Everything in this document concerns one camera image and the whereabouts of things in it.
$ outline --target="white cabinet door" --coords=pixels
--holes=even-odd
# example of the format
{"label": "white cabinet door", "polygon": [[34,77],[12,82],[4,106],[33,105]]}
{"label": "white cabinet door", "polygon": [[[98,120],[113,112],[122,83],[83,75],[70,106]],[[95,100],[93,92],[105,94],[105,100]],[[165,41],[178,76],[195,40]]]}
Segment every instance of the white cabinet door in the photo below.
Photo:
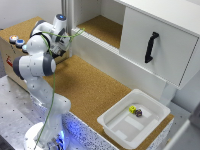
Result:
{"label": "white cabinet door", "polygon": [[[153,32],[158,33],[159,37],[154,40],[151,53],[153,60],[145,63],[148,42]],[[131,61],[179,86],[197,39],[127,7],[119,51]]]}

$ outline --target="cable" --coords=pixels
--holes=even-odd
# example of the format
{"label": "cable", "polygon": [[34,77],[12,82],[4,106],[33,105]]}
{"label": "cable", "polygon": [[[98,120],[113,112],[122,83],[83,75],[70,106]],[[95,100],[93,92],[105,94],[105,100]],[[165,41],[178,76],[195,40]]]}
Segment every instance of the cable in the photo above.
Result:
{"label": "cable", "polygon": [[[55,36],[60,36],[60,37],[70,37],[69,43],[68,43],[68,45],[67,45],[67,48],[68,48],[69,44],[73,41],[73,39],[74,39],[76,36],[82,34],[82,33],[85,31],[85,29],[80,29],[79,31],[76,32],[76,34],[74,34],[73,36],[60,36],[60,35],[56,35],[56,34],[53,34],[53,35],[55,35]],[[46,44],[46,46],[47,46],[47,48],[48,48],[48,51],[49,51],[50,55],[52,56],[52,52],[51,52],[51,50],[50,50],[50,48],[49,48],[49,46],[48,46],[48,43],[47,43],[46,39],[43,37],[43,35],[41,35],[41,37],[42,37],[42,39],[44,40],[44,42],[45,42],[45,44]],[[42,127],[42,130],[41,130],[41,132],[40,132],[40,135],[39,135],[39,137],[38,137],[38,140],[37,140],[37,142],[36,142],[36,145],[35,145],[34,150],[35,150],[36,147],[37,147],[37,144],[38,144],[38,142],[39,142],[39,140],[40,140],[40,137],[41,137],[41,135],[42,135],[42,133],[43,133],[44,127],[45,127],[45,125],[46,125],[46,123],[47,123],[47,120],[48,120],[48,118],[49,118],[49,115],[50,115],[50,113],[51,113],[51,109],[52,109],[52,107],[53,107],[53,102],[54,102],[54,93],[55,93],[55,72],[53,73],[53,93],[52,93],[51,106],[50,106],[49,112],[48,112],[48,114],[47,114],[46,120],[45,120],[45,122],[44,122],[44,125],[43,125],[43,127]]]}

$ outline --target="white tray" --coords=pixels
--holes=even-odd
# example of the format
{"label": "white tray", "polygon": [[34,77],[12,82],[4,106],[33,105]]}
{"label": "white tray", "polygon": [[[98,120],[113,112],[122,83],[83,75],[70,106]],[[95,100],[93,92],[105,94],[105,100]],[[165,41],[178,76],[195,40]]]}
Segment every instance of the white tray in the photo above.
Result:
{"label": "white tray", "polygon": [[[131,105],[142,110],[142,117],[129,112]],[[105,133],[126,149],[137,148],[166,118],[170,109],[140,90],[133,90],[103,113],[97,121]]]}

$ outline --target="door handle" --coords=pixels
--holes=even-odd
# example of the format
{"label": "door handle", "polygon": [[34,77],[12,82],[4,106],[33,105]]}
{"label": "door handle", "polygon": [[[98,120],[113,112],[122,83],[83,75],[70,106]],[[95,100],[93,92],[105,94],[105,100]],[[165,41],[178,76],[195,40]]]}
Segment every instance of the door handle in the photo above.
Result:
{"label": "door handle", "polygon": [[145,55],[145,63],[149,63],[152,61],[153,57],[151,56],[154,40],[159,37],[159,34],[156,32],[153,32],[152,36],[149,39],[148,46],[147,46],[147,51]]}

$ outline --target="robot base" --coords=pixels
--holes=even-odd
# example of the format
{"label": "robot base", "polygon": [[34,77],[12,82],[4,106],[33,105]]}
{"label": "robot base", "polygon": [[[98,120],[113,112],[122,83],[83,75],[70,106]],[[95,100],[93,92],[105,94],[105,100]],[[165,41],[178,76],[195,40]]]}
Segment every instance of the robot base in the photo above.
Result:
{"label": "robot base", "polygon": [[[43,126],[43,122],[37,123],[26,132],[25,137],[24,137],[24,150],[57,150],[57,148],[55,147],[49,148],[47,144],[43,146],[39,142],[38,142],[37,147],[35,148],[36,141],[34,140],[34,138],[37,135],[37,133],[40,131],[42,126]],[[64,144],[63,150],[66,150],[66,148],[69,145],[69,138],[65,138],[64,141],[65,141],[64,142],[65,144]]]}

